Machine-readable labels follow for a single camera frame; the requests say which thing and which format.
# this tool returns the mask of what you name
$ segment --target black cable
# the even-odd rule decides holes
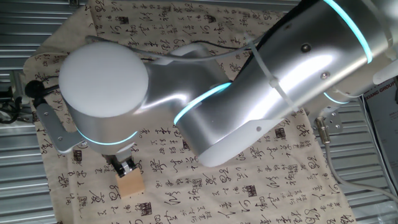
[[[206,41],[206,40],[195,40],[195,41],[192,41],[192,42],[191,42],[191,44],[194,44],[194,43],[205,43],[205,44],[210,44],[210,45],[213,45],[213,46],[216,46],[216,47],[221,47],[221,48],[230,49],[230,50],[237,50],[237,49],[239,49],[239,47],[227,47],[227,46],[222,46],[222,45],[218,45],[218,44],[211,43],[211,42]]]
[[[60,88],[60,86],[59,85],[50,86],[42,92],[42,95],[47,96],[47,95],[51,94],[52,92],[54,92],[54,90],[56,90],[57,88]]]
[[[3,121],[0,118],[0,124],[12,124],[12,123],[14,123],[18,119],[19,113],[21,112],[21,103],[22,103],[22,97],[19,96],[19,97],[17,97],[15,99],[15,107],[16,108],[15,108],[15,111],[13,111],[14,115],[8,121]]]
[[[7,113],[7,114],[17,114],[15,111],[3,109],[3,108],[0,108],[0,111],[1,111],[1,112],[5,112],[5,113]]]

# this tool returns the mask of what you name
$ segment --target glowing blue light ring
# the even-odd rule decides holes
[[[91,141],[92,143],[99,144],[99,145],[102,145],[102,146],[113,146],[113,145],[124,143],[125,141],[128,141],[129,139],[131,139],[132,137],[134,137],[137,134],[137,131],[136,131],[135,133],[133,133],[132,135],[127,137],[125,140],[118,141],[118,142],[111,142],[111,143],[103,143],[103,142],[98,142],[98,141],[94,141],[94,140],[89,139],[83,133],[81,133],[80,130],[77,127],[76,127],[76,129],[85,139]]]
[[[207,91],[206,93],[196,97],[194,100],[192,100],[191,102],[189,102],[189,104],[184,107],[184,109],[182,109],[174,118],[174,124],[177,124],[177,122],[180,120],[180,118],[182,118],[182,116],[184,116],[184,114],[188,113],[188,111],[190,109],[192,109],[194,106],[196,106],[198,103],[202,102],[204,99],[208,98],[209,96],[224,90],[225,88],[229,87],[231,83],[224,83],[221,84],[217,87],[212,88],[211,90]]]
[[[349,102],[340,102],[340,101],[337,101],[337,100],[334,100],[332,97],[330,97],[329,95],[327,95],[326,93],[323,93],[329,100],[331,100],[331,101],[333,101],[333,102],[335,102],[335,103],[339,103],[339,104],[346,104],[346,103],[349,103]]]
[[[366,58],[368,59],[368,63],[371,63],[373,60],[372,50],[369,47],[368,42],[366,41],[364,35],[359,30],[358,26],[355,22],[349,17],[349,15],[342,9],[334,0],[323,0],[326,2],[330,7],[332,7],[340,17],[347,23],[349,28],[353,31],[356,38],[359,40],[359,43],[362,45],[363,50],[365,51]]]

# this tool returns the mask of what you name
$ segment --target silver cylinder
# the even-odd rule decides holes
[[[373,57],[387,49],[383,28],[362,1],[336,2],[362,31]],[[310,46],[309,52],[302,50],[304,45]],[[353,31],[324,1],[284,24],[260,46],[259,53],[295,106],[304,105],[368,62]],[[177,126],[197,155],[248,121],[276,120],[292,111],[269,81],[252,59],[229,88],[180,120]]]

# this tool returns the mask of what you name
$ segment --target tablecloth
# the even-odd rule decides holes
[[[71,51],[86,44],[86,35],[162,54],[193,40],[242,47],[245,32],[258,37],[282,16],[190,2],[92,0],[38,48],[24,73],[45,86],[57,84],[48,77],[59,73]],[[213,55],[228,51],[206,46]],[[233,79],[249,56],[244,52],[218,63]],[[46,100],[65,128],[76,131],[60,92]],[[138,127],[139,139],[131,152],[146,191],[123,200],[115,171],[100,154],[88,146],[59,154],[36,116],[34,124],[59,223],[356,222],[303,110],[215,168],[198,162],[172,119]]]

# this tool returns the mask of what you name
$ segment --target wooden block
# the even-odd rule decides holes
[[[139,168],[131,171],[122,178],[116,175],[116,180],[118,181],[119,193],[122,199],[142,194],[145,191],[144,181],[142,180]]]

